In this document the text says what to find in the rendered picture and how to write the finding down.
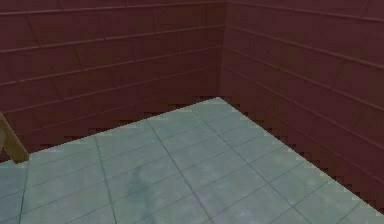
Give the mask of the brown wooden furniture leg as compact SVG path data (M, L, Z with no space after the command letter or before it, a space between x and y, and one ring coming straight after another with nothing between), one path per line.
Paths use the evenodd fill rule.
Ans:
M5 151L14 163L29 160L29 154L5 116L0 112L0 154Z

